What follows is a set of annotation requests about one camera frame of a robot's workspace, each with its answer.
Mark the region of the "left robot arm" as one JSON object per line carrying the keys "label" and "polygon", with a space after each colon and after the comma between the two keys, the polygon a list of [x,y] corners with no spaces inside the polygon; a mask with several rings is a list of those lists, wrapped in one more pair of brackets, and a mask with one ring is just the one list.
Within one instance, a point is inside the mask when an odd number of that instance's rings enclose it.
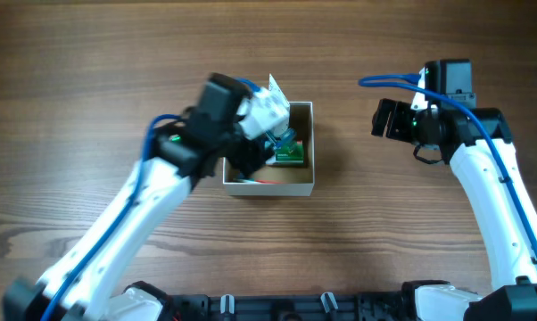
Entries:
{"label": "left robot arm", "polygon": [[226,158],[247,173],[269,157],[259,139],[290,105],[247,79],[213,73],[196,105],[155,117],[125,184],[87,233],[35,284],[15,280],[5,320],[165,320],[170,298],[144,283],[112,292],[154,229]]}

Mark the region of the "green Dettol soap box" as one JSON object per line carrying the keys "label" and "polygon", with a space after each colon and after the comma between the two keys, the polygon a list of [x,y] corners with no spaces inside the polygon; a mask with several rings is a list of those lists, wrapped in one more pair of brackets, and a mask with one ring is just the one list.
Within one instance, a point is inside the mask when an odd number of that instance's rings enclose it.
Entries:
{"label": "green Dettol soap box", "polygon": [[293,141],[287,146],[282,146],[275,151],[274,165],[296,166],[305,161],[305,151],[302,141]]}

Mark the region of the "white lotion tube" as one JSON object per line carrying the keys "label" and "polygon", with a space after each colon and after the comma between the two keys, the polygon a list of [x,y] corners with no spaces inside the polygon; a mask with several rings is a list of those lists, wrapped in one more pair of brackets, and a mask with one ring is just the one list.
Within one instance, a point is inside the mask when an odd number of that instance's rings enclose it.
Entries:
{"label": "white lotion tube", "polygon": [[284,92],[282,91],[272,74],[270,74],[268,78],[268,90],[272,95],[277,97],[281,103],[286,106],[290,106],[290,103],[287,100]]}

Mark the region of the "blue white toothbrush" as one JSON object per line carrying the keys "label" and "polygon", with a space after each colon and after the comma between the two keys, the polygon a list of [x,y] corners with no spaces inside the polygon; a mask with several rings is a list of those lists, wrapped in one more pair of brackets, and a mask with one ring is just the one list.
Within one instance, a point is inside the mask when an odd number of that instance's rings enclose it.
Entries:
{"label": "blue white toothbrush", "polygon": [[272,131],[268,132],[268,138],[273,144],[273,149],[281,149],[289,146],[295,139],[296,131],[293,128],[288,128],[281,136],[275,136]]}

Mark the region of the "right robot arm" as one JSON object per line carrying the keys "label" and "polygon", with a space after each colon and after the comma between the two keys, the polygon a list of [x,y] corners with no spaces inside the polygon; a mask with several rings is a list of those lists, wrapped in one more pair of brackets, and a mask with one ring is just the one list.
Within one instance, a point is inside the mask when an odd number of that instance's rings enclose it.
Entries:
{"label": "right robot arm", "polygon": [[468,59],[426,62],[417,73],[359,80],[362,87],[414,92],[409,103],[383,99],[373,136],[441,155],[475,214],[491,271],[492,292],[480,295],[440,280],[401,288],[401,309],[411,320],[537,320],[537,212],[518,170],[507,120],[479,108]]}

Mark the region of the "teal Colgate toothpaste tube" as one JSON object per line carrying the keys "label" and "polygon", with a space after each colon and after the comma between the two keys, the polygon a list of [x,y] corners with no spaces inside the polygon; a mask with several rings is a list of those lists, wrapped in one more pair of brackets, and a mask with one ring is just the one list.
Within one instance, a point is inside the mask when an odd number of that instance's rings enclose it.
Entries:
{"label": "teal Colgate toothpaste tube", "polygon": [[270,180],[256,180],[256,179],[242,179],[242,178],[236,178],[234,180],[234,183],[240,183],[240,184],[262,184],[262,185],[276,185],[276,184],[283,184],[281,182],[277,181],[270,181]]}

